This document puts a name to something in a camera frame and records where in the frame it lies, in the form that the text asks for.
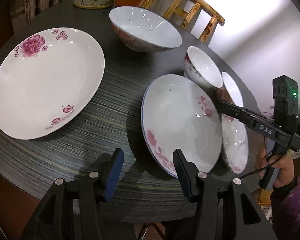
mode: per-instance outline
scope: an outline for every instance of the white plate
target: white plate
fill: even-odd
[[[222,138],[224,153],[222,158],[230,170],[236,174],[243,172],[249,156],[247,129],[238,119],[222,114]]]
[[[73,119],[97,91],[105,68],[99,43],[73,28],[25,39],[0,66],[0,129],[34,139]]]
[[[164,75],[146,90],[141,107],[146,144],[157,163],[177,177],[173,151],[180,148],[199,171],[209,172],[221,150],[221,125],[207,94],[191,80]]]

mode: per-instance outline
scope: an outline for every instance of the blue gripper pad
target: blue gripper pad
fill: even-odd
[[[115,149],[106,170],[101,175],[101,183],[104,187],[103,200],[108,202],[112,198],[115,188],[118,183],[119,175],[123,165],[123,150],[120,148]]]

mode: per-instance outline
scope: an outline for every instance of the white bowl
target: white bowl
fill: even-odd
[[[247,129],[238,119],[221,116],[223,152],[222,158],[229,169],[239,174],[245,169],[249,157]]]
[[[166,19],[152,11],[121,6],[110,11],[114,32],[135,51],[160,51],[179,47],[182,37]]]
[[[219,115],[207,94],[189,79],[169,74],[154,80],[143,97],[141,126],[152,156],[174,177],[175,149],[199,171],[209,172],[218,160]]]
[[[213,60],[201,49],[190,46],[184,58],[186,75],[204,89],[221,88],[220,70]]]
[[[105,69],[99,43],[73,28],[41,31],[0,66],[0,129],[34,139],[73,119],[97,91]]]
[[[223,86],[216,91],[219,101],[225,101],[243,107],[242,95],[236,82],[227,72],[222,72],[221,76]]]

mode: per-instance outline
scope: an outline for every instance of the wooden chair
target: wooden chair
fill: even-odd
[[[141,7],[148,9],[150,5],[153,3],[153,1],[154,0],[144,0],[143,3],[141,4]],[[207,40],[207,38],[212,33],[213,28],[216,26],[217,23],[221,25],[224,24],[225,19],[220,14],[218,14],[215,9],[213,9],[210,5],[208,5],[204,0],[192,0],[195,2],[195,4],[188,13],[183,9],[178,8],[179,4],[182,1],[183,0],[175,0],[170,5],[168,10],[164,13],[163,17],[169,20],[169,18],[173,13],[179,15],[184,19],[180,27],[182,29],[185,29],[190,23],[190,21],[192,20],[192,18],[194,17],[194,15],[196,14],[196,12],[200,9],[200,7],[202,7],[202,9],[211,16],[211,19],[207,24],[207,26],[205,27],[202,34],[200,35],[199,37],[200,41],[205,42]]]

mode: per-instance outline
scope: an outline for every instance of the dark wood grain table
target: dark wood grain table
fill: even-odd
[[[114,197],[102,205],[108,220],[150,222],[194,215],[195,204],[184,198],[177,179],[168,175],[149,153],[141,131],[140,109],[147,86],[168,73],[183,73],[189,46],[205,51],[220,71],[237,82],[244,106],[258,110],[256,101],[232,69],[197,38],[177,27],[183,38],[179,48],[166,52],[138,53],[127,48],[110,26],[110,9],[86,10],[64,0],[39,14],[0,50],[0,64],[28,36],[54,27],[73,27],[92,35],[106,61],[102,82],[88,105],[64,127],[45,137],[18,140],[0,130],[0,174],[29,194],[42,198],[56,178],[77,179],[96,170],[114,149],[124,150],[125,160]],[[254,169],[261,136],[249,132],[250,158],[244,172]],[[219,159],[214,176],[230,180],[235,175]],[[257,175],[244,180],[249,190],[258,187]]]

